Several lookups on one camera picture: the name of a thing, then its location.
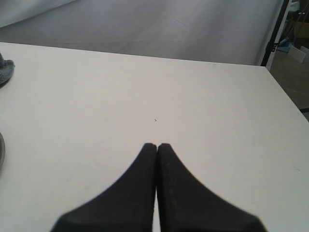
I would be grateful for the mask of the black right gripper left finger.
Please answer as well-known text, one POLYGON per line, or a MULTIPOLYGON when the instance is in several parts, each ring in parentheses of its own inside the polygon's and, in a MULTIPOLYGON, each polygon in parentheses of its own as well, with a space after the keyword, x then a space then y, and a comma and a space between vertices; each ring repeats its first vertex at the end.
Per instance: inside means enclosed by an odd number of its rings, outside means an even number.
POLYGON ((151 232, 156 191, 154 144, 143 145, 130 167, 109 188, 63 214, 54 232, 151 232))

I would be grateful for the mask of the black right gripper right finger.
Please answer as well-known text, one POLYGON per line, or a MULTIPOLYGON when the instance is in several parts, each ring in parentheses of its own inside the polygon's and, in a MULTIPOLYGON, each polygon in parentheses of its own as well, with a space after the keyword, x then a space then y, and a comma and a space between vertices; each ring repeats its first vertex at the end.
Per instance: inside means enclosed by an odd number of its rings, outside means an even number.
POLYGON ((264 232, 261 220, 225 201, 184 166, 170 144, 157 152, 157 201, 163 232, 264 232))

